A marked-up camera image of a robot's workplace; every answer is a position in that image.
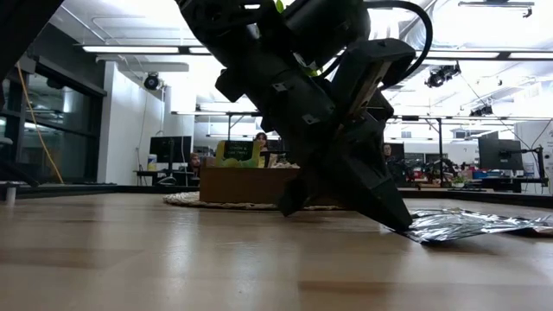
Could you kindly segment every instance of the glass wall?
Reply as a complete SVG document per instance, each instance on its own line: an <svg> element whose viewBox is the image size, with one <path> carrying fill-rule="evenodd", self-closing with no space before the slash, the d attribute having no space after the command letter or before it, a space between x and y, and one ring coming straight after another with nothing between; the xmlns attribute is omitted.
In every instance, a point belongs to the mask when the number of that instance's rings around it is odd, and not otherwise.
<svg viewBox="0 0 553 311"><path fill-rule="evenodd" d="M2 81L2 90L4 103L8 103L8 98L10 98L10 82L8 80Z"/></svg>
<svg viewBox="0 0 553 311"><path fill-rule="evenodd" d="M79 180L94 177L88 168L91 159L89 155L94 152L92 138L40 125L39 130L63 179ZM28 167L35 171L38 179L58 180L54 166L42 147L41 139L33 123L25 123L20 162L28 164Z"/></svg>
<svg viewBox="0 0 553 311"><path fill-rule="evenodd" d="M24 78L38 130L55 166L65 183L96 181L102 98L39 73L25 73ZM1 157L40 182L58 182L21 81L12 75L2 88L6 106L0 111L0 136L14 143L0 149Z"/></svg>
<svg viewBox="0 0 553 311"><path fill-rule="evenodd" d="M6 118L0 117L0 137L6 136Z"/></svg>
<svg viewBox="0 0 553 311"><path fill-rule="evenodd" d="M73 130L91 130L90 97L35 74L29 76L29 99L36 117Z"/></svg>

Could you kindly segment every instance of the yellow cable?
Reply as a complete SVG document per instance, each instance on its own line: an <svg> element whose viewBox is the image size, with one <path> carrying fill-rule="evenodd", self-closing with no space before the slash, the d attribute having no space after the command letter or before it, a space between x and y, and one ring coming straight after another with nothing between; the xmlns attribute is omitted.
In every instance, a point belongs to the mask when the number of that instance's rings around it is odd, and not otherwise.
<svg viewBox="0 0 553 311"><path fill-rule="evenodd" d="M50 155L50 152L48 151L48 148L46 147L46 144L42 139L41 130L38 128L38 124L36 123L35 111L33 110L33 106L31 105L31 101L29 100L29 94L27 93L27 87L25 86L25 80L23 79L23 73L21 71L21 66L19 65L19 61L17 62L17 71L19 72L19 79L21 80L21 86L23 87L25 100L27 100L27 105L29 106L29 109L31 111L31 117L33 118L33 122L35 123L36 133L38 133L38 137L41 140L42 147L44 148L46 155L48 156L48 160L50 161L52 166L54 166L55 173L58 175L58 179L60 180L60 183L63 184L64 182L63 182L63 178L61 178L60 171L58 170L58 167L55 165L54 160L52 160L52 156Z"/></svg>

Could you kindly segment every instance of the cardboard box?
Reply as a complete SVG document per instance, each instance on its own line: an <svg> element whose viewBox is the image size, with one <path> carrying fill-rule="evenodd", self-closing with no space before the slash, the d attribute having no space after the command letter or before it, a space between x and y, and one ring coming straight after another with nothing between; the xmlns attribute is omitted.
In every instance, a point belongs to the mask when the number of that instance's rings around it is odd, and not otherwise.
<svg viewBox="0 0 553 311"><path fill-rule="evenodd" d="M278 202L296 168L213 168L201 170L200 200L211 203Z"/></svg>

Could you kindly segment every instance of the crumpled foil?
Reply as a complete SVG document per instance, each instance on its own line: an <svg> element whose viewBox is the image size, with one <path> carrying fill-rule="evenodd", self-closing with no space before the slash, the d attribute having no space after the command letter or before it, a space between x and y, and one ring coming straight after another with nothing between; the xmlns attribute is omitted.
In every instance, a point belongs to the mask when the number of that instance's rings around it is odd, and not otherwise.
<svg viewBox="0 0 553 311"><path fill-rule="evenodd" d="M553 237L553 221L511 218L462 209L419 209L411 213L409 230L397 232L418 243L439 243L487 233L512 232Z"/></svg>

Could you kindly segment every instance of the woman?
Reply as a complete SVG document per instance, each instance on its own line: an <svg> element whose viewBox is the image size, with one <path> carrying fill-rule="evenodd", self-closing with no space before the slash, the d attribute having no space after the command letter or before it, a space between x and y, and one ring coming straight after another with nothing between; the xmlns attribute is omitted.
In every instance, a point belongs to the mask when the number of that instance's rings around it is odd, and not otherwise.
<svg viewBox="0 0 553 311"><path fill-rule="evenodd" d="M267 148L267 134L263 132L259 132L256 135L256 138L253 140L254 142L260 142L261 143L261 151L269 151Z"/></svg>

